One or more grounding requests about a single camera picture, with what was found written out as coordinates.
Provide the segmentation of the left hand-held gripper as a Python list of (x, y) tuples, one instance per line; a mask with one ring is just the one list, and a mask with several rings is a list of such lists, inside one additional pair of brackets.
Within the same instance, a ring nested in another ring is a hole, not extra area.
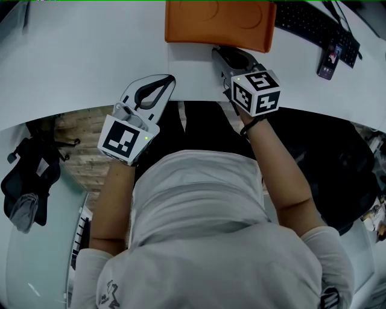
[(135, 166), (160, 132), (156, 124), (176, 86), (169, 74), (154, 74), (131, 82), (107, 115), (97, 148), (104, 155)]

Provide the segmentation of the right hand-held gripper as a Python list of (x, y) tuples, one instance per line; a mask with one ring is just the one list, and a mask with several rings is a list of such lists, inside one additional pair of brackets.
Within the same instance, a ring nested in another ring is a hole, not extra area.
[[(232, 69), (252, 69), (259, 62), (249, 53), (231, 46), (212, 49), (212, 60), (218, 69), (229, 73)], [(226, 82), (224, 95), (234, 105), (252, 117), (277, 111), (281, 88), (271, 69), (233, 75)]]

